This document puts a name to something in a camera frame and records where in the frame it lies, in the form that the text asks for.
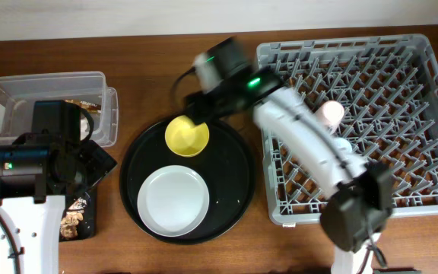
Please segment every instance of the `white plate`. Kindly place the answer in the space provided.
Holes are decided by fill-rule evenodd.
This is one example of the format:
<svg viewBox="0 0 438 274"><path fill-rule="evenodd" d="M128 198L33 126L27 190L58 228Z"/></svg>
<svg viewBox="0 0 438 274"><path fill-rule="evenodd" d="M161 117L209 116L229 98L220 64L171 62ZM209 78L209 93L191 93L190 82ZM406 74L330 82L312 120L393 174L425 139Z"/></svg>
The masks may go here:
<svg viewBox="0 0 438 274"><path fill-rule="evenodd" d="M150 230L178 237L194 230L209 207L209 190L194 170L173 165L153 172L138 193L138 214Z"/></svg>

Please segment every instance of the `clear plastic container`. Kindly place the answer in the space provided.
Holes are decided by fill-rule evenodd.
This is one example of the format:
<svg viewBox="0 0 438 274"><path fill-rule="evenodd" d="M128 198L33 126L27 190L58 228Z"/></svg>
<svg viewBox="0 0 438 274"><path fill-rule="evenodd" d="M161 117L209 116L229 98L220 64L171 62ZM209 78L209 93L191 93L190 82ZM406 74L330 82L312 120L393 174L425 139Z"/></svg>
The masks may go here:
<svg viewBox="0 0 438 274"><path fill-rule="evenodd" d="M91 139L102 147L116 143L118 96L102 72L67 72L0 77L0 145L10 145L31 130L33 105L38 100L82 100L101 106L91 114Z"/></svg>

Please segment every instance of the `plastic crate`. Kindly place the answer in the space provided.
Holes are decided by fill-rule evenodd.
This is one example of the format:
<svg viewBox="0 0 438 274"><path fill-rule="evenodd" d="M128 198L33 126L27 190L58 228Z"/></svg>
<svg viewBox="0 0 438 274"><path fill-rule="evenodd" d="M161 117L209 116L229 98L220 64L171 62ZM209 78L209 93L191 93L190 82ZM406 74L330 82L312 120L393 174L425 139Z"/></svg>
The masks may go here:
<svg viewBox="0 0 438 274"><path fill-rule="evenodd" d="M258 67L282 75L312 111L327 100L344 106L335 134L390 165L394 217L438 215L438 65L425 36L263 43L256 54ZM322 190L280 139L262 138L271 220L318 222Z"/></svg>
<svg viewBox="0 0 438 274"><path fill-rule="evenodd" d="M102 72L69 72L0 77L0 145L10 145L31 130L37 100L83 100L101 106L91 114L98 145L114 145L118 129L118 96Z"/></svg>

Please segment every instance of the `dish rack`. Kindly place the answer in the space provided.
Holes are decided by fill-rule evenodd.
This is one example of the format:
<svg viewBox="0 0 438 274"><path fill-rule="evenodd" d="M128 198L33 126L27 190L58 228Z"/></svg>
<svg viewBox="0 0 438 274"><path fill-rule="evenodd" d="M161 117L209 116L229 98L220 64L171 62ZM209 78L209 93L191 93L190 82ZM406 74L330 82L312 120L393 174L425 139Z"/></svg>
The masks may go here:
<svg viewBox="0 0 438 274"><path fill-rule="evenodd" d="M335 135L369 162L389 164L394 217L438 215L438 65L425 36L263 43L256 57L312 111L327 100L344 106ZM322 190L277 136L263 131L262 139L271 220L318 222Z"/></svg>

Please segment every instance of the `round black tray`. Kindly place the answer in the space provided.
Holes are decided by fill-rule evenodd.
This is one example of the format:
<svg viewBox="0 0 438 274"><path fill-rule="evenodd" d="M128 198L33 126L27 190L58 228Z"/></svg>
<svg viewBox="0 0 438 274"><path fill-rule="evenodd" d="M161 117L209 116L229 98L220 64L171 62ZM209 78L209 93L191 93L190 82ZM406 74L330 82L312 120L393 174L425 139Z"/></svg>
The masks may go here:
<svg viewBox="0 0 438 274"><path fill-rule="evenodd" d="M210 139L199 155L175 155L165 143L165 129L172 118L149 127L131 144L122 163L119 191L128 214L149 235L167 243L199 244L222 235L243 216L255 191L255 162L241 136L219 120L208 123ZM169 165L195 170L207 184L210 196L202 223L179 237L160 236L148 229L136 204L144 180Z"/></svg>

